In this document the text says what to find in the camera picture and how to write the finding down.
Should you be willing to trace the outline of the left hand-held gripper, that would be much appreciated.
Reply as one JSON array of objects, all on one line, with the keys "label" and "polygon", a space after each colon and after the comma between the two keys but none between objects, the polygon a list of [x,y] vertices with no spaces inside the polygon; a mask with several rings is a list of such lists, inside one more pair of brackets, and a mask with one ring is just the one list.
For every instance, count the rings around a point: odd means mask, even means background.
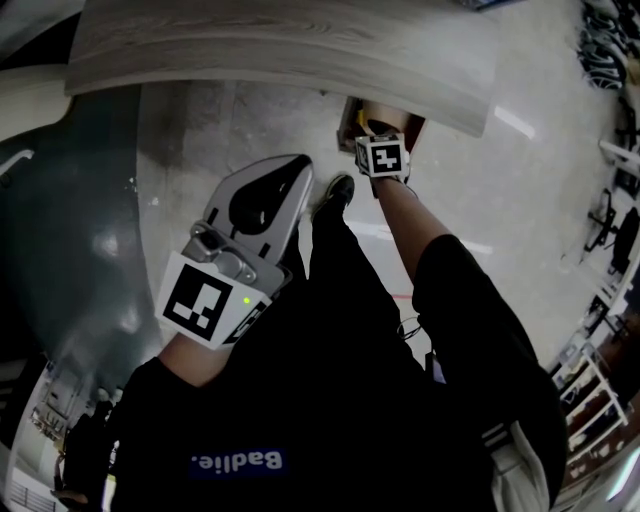
[{"label": "left hand-held gripper", "polygon": [[292,279],[282,259],[313,181],[304,154],[224,178],[185,247],[169,257],[156,317],[207,349],[235,345]]}]

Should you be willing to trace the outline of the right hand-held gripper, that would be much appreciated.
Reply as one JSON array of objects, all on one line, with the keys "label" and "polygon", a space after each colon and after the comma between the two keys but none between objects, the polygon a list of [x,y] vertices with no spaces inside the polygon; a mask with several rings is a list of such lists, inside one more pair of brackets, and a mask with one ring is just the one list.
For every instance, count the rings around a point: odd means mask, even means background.
[{"label": "right hand-held gripper", "polygon": [[370,120],[366,127],[354,126],[355,164],[369,178],[408,180],[410,153],[404,134],[395,127]]}]

